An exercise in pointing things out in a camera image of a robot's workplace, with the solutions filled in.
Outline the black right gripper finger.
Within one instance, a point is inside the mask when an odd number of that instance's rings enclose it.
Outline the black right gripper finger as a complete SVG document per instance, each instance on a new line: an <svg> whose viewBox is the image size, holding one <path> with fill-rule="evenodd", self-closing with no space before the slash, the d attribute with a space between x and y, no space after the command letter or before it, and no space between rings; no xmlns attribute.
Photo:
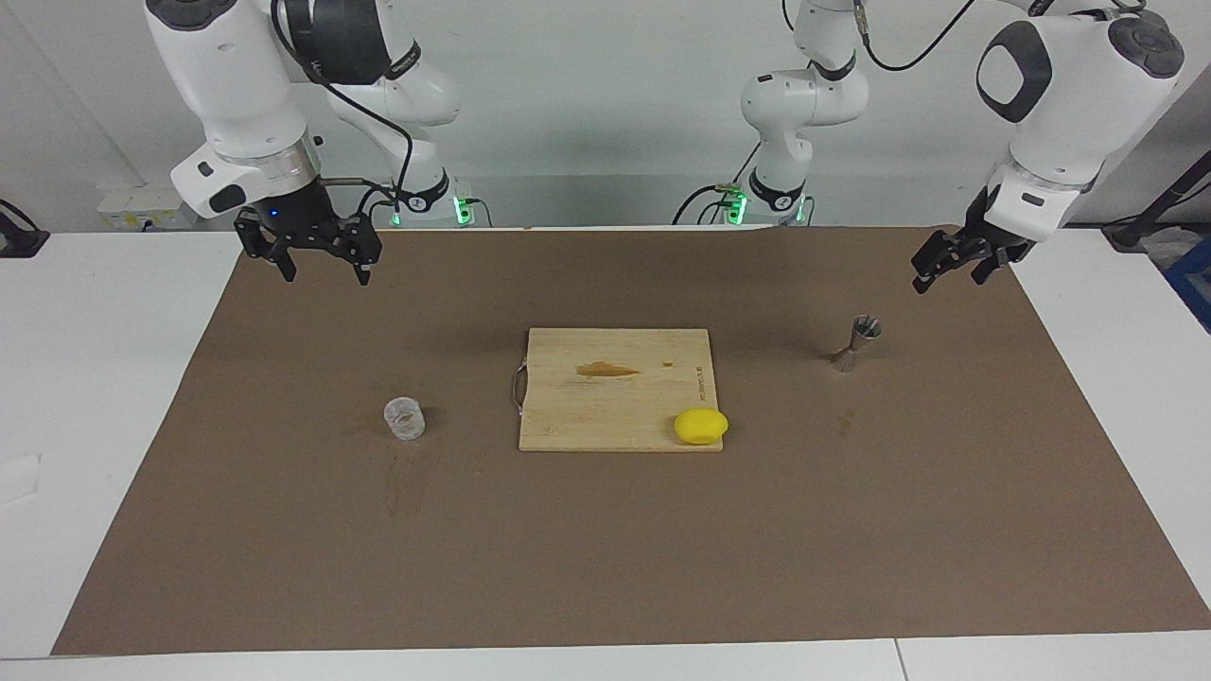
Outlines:
<svg viewBox="0 0 1211 681"><path fill-rule="evenodd" d="M245 253L253 259L263 259L276 267L286 284L293 284L297 267L289 257L289 244L283 236L268 229L256 211L239 211L234 218Z"/></svg>
<svg viewBox="0 0 1211 681"><path fill-rule="evenodd" d="M339 225L339 254L345 259L361 286L367 286L371 270L381 256L381 241L371 218L346 218Z"/></svg>

